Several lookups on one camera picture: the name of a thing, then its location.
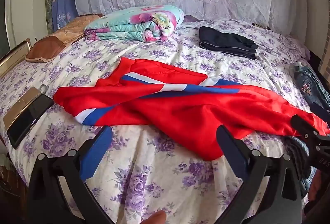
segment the phone screen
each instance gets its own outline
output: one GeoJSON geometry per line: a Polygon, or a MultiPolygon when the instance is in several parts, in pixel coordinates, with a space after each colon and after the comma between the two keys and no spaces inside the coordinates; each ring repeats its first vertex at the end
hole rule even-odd
{"type": "Polygon", "coordinates": [[[7,131],[10,143],[14,148],[17,148],[22,139],[30,131],[33,126],[54,104],[54,101],[48,96],[41,94],[38,96],[13,122],[7,131]]]}

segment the phone case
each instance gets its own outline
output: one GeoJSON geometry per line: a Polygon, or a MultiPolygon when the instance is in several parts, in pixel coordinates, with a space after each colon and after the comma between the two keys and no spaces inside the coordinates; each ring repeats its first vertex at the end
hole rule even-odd
{"type": "Polygon", "coordinates": [[[6,130],[13,124],[17,117],[40,95],[40,91],[31,87],[6,113],[3,117],[6,130]]]}

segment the bed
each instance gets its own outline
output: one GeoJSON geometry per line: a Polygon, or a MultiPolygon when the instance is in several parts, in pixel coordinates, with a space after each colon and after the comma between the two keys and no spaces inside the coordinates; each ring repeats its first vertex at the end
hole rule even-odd
{"type": "MultiPolygon", "coordinates": [[[[81,39],[48,63],[23,61],[0,79],[0,134],[26,184],[38,154],[62,156],[93,138],[100,127],[78,124],[63,108],[54,105],[14,150],[3,123],[6,111],[31,86],[48,85],[46,94],[50,97],[60,86],[93,86],[116,68],[122,56],[157,60],[212,77],[261,86],[309,111],[288,71],[290,63],[305,56],[304,49],[294,39],[244,21],[183,23],[162,43],[81,39]],[[256,60],[199,48],[201,26],[254,40],[259,45],[256,60]]],[[[112,129],[113,142],[86,183],[104,211],[117,223],[140,223],[159,209],[166,212],[168,223],[213,223],[242,184],[224,156],[212,162],[203,161],[153,126],[113,126],[112,129]]],[[[244,142],[273,157],[286,153],[288,146],[285,138],[264,133],[252,133],[244,142]]],[[[72,212],[81,216],[65,181],[62,178],[60,181],[72,212]]],[[[256,213],[266,184],[265,178],[247,217],[256,213]]]]}

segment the red fabric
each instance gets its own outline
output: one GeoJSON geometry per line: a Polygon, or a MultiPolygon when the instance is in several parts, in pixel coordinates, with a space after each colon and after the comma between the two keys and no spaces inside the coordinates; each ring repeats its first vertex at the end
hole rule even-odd
{"type": "Polygon", "coordinates": [[[129,72],[172,84],[200,84],[207,78],[207,75],[157,61],[122,57],[115,71],[108,78],[99,79],[95,87],[61,87],[54,95],[54,101],[73,116],[90,108],[114,106],[98,119],[96,125],[153,124],[205,160],[223,155],[216,142],[216,129],[222,124],[238,139],[254,130],[298,136],[290,125],[291,117],[298,114],[321,135],[330,132],[319,117],[261,87],[208,86],[238,89],[238,93],[149,97],[147,95],[159,91],[164,84],[126,81],[122,77],[129,72]]]}

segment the finger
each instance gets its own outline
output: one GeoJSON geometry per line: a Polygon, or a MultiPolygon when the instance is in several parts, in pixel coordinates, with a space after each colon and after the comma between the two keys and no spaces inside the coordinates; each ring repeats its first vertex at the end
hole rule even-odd
{"type": "Polygon", "coordinates": [[[308,200],[313,201],[316,199],[316,194],[318,190],[321,188],[322,181],[321,181],[321,171],[317,170],[312,181],[311,181],[311,186],[308,191],[308,200]]]}
{"type": "Polygon", "coordinates": [[[140,224],[165,224],[166,213],[162,210],[152,214],[149,218],[143,220],[140,224]]]}

